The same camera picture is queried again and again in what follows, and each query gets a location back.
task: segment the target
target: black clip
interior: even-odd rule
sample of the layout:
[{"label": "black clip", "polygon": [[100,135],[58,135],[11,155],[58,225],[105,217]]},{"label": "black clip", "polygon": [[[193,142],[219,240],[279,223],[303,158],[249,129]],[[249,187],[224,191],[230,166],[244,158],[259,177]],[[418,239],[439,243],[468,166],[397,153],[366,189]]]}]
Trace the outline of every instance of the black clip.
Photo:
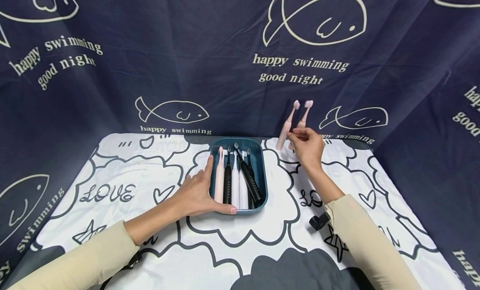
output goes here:
[{"label": "black clip", "polygon": [[330,216],[328,215],[327,212],[323,212],[320,216],[313,216],[309,223],[315,230],[320,230],[322,227],[325,226],[325,224],[328,223],[330,220]]}]

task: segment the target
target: blue plastic tray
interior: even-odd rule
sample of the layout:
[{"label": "blue plastic tray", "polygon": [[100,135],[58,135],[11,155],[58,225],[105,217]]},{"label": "blue plastic tray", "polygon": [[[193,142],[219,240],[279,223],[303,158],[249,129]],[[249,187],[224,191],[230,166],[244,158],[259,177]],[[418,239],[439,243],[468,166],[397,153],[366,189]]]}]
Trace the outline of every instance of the blue plastic tray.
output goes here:
[{"label": "blue plastic tray", "polygon": [[[229,146],[231,146],[233,149],[233,144],[235,142],[238,143],[240,151],[246,151],[248,148],[250,148],[250,151],[251,151],[250,159],[252,160],[252,169],[253,169],[253,173],[255,174],[255,181],[258,185],[258,188],[260,190],[262,197],[264,198],[263,203],[255,209],[249,209],[249,210],[239,209],[237,211],[237,215],[251,215],[260,211],[263,208],[263,206],[265,206],[268,200],[268,186],[267,186],[267,179],[265,174],[265,163],[263,161],[262,147],[260,147],[260,145],[257,142],[253,141],[252,139],[221,138],[221,139],[218,139],[213,144],[210,151],[210,154],[214,156],[213,171],[212,171],[212,178],[211,178],[211,184],[210,184],[210,195],[214,197],[215,173],[217,171],[217,164],[219,159],[218,149],[220,147],[223,147],[225,150],[227,150]],[[231,154],[230,165],[233,167],[233,164],[234,164],[233,154]]]}]

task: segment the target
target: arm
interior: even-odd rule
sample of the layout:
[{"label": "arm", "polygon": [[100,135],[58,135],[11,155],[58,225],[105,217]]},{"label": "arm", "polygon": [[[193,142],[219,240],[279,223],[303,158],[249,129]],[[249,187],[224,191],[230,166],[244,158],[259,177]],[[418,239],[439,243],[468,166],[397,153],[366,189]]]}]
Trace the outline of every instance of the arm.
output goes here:
[{"label": "arm", "polygon": [[9,290],[85,290],[101,284],[123,268],[149,237],[187,215],[210,211],[234,214],[208,194],[213,159],[185,181],[173,197],[127,222],[117,222],[91,240],[32,272]]},{"label": "arm", "polygon": [[421,290],[400,253],[351,195],[322,170],[323,139],[312,129],[293,129],[289,138],[305,172],[325,203],[335,233],[377,290]]}]

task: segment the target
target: left hand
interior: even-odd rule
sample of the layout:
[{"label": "left hand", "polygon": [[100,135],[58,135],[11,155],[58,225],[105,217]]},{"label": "left hand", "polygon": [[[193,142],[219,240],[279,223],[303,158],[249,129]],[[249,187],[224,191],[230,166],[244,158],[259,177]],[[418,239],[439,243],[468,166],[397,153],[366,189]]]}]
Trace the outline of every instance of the left hand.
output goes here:
[{"label": "left hand", "polygon": [[190,177],[187,175],[183,184],[168,200],[177,206],[181,216],[196,216],[208,212],[236,214],[237,208],[231,204],[219,204],[210,196],[210,179],[213,169],[213,156],[208,157],[204,170]]}]

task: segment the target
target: right hand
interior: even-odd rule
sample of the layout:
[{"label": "right hand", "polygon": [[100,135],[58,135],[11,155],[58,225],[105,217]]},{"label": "right hand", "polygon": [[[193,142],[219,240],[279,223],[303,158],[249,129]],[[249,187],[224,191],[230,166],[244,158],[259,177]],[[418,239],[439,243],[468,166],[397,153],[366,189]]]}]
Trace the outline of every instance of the right hand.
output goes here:
[{"label": "right hand", "polygon": [[322,168],[322,154],[325,144],[321,135],[311,128],[295,128],[287,134],[295,148],[300,164],[305,169]]}]

